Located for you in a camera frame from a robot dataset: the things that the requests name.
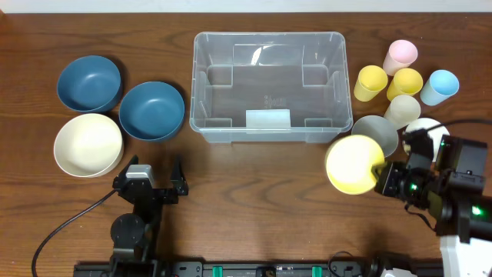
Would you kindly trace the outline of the small grey bowl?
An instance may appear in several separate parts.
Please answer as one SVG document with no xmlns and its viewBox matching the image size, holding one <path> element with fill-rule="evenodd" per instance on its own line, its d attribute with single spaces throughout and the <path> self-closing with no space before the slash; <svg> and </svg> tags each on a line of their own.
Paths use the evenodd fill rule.
<svg viewBox="0 0 492 277">
<path fill-rule="evenodd" d="M 358 119 L 352 128 L 352 135 L 365 135 L 373 139 L 387 158 L 397 149 L 399 136 L 394 125 L 384 117 L 367 115 Z"/>
</svg>

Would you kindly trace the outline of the cream plastic cup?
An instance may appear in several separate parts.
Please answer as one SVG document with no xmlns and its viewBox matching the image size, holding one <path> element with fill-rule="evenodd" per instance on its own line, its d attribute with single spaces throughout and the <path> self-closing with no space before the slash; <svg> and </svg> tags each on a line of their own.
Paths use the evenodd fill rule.
<svg viewBox="0 0 492 277">
<path fill-rule="evenodd" d="M 420 115 L 421 106 L 414 97 L 399 95 L 391 101 L 384 118 L 398 130 L 417 120 Z"/>
</svg>

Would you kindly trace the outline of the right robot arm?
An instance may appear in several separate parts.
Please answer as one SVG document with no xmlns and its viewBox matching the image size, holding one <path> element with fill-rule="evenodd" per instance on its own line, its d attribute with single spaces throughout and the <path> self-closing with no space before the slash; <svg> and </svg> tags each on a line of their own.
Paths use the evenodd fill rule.
<svg viewBox="0 0 492 277">
<path fill-rule="evenodd" d="M 385 162 L 371 172 L 375 192 L 400 199 L 407 208 L 428 211 L 440 239 L 442 275 L 491 274 L 491 198 L 483 194 L 487 144 L 443 135 L 434 150 L 421 129 L 404 135 L 405 162 Z"/>
</svg>

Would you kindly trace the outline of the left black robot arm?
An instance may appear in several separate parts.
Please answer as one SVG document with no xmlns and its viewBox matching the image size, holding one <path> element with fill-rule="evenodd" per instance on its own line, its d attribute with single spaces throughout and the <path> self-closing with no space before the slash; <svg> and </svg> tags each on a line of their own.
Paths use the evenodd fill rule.
<svg viewBox="0 0 492 277">
<path fill-rule="evenodd" d="M 133 211 L 120 215 L 111 225 L 109 277 L 169 275 L 166 263 L 156 256 L 156 248 L 163 207 L 177 204 L 189 191 L 180 159 L 173 163 L 170 182 L 172 187 L 158 188 L 151 166 L 139 164 L 136 155 L 114 178 L 112 188 L 133 205 Z"/>
</svg>

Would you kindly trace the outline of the golden yellow plastic cup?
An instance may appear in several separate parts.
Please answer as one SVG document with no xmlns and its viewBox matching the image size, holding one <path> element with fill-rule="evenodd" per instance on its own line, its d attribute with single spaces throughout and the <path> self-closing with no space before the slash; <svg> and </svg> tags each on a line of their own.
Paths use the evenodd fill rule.
<svg viewBox="0 0 492 277">
<path fill-rule="evenodd" d="M 387 99 L 392 101 L 399 95 L 414 96 L 424 86 L 421 74 L 412 68 L 398 70 L 387 89 Z"/>
</svg>

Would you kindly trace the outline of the pink plastic cup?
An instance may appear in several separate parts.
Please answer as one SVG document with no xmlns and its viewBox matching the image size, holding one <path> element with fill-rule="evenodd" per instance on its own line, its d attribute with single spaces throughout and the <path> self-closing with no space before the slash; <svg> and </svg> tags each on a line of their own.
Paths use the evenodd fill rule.
<svg viewBox="0 0 492 277">
<path fill-rule="evenodd" d="M 409 67 L 417 60 L 417 47 L 408 40 L 397 40 L 391 43 L 383 63 L 383 70 L 389 75 Z"/>
</svg>

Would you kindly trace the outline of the light blue plastic cup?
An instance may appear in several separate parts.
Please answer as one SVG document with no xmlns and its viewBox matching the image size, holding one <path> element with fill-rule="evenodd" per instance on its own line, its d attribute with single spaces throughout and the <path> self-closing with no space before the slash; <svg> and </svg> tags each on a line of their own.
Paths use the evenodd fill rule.
<svg viewBox="0 0 492 277">
<path fill-rule="evenodd" d="M 420 92 L 420 98 L 425 105 L 435 106 L 457 94 L 459 88 L 457 76 L 448 70 L 440 69 L 430 75 Z"/>
</svg>

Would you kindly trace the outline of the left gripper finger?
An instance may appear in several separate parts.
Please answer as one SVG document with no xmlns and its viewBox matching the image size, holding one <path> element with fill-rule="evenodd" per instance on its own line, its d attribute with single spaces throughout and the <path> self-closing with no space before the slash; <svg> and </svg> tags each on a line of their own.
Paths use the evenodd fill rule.
<svg viewBox="0 0 492 277">
<path fill-rule="evenodd" d="M 128 171 L 129 167 L 131 165 L 137 165 L 137 164 L 138 164 L 138 156 L 137 155 L 134 155 L 130 159 L 130 161 L 128 162 L 128 164 L 120 171 L 120 173 L 117 176 L 117 180 L 118 181 L 124 180 L 125 177 L 126 177 L 126 172 Z"/>
<path fill-rule="evenodd" d="M 179 156 L 175 157 L 170 181 L 173 185 L 173 189 L 177 192 L 178 195 L 188 195 L 188 182 L 186 181 L 185 175 L 182 171 L 181 158 Z"/>
</svg>

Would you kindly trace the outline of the light yellow plastic cup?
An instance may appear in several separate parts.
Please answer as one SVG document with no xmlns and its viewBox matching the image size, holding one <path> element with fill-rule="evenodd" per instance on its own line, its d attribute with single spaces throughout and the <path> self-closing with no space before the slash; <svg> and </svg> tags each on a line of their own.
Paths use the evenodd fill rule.
<svg viewBox="0 0 492 277">
<path fill-rule="evenodd" d="M 381 67 L 367 65 L 359 71 L 354 87 L 354 97 L 361 102 L 369 102 L 386 88 L 387 83 L 387 74 Z"/>
</svg>

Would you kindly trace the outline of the small yellow bowl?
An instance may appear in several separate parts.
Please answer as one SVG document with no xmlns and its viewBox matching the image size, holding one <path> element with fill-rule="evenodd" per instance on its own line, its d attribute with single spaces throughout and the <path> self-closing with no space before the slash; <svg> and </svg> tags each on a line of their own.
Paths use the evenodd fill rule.
<svg viewBox="0 0 492 277">
<path fill-rule="evenodd" d="M 360 195 L 375 187 L 377 180 L 372 167 L 383 165 L 384 160 L 382 148 L 372 138 L 349 135 L 329 147 L 324 167 L 337 190 L 348 195 Z"/>
</svg>

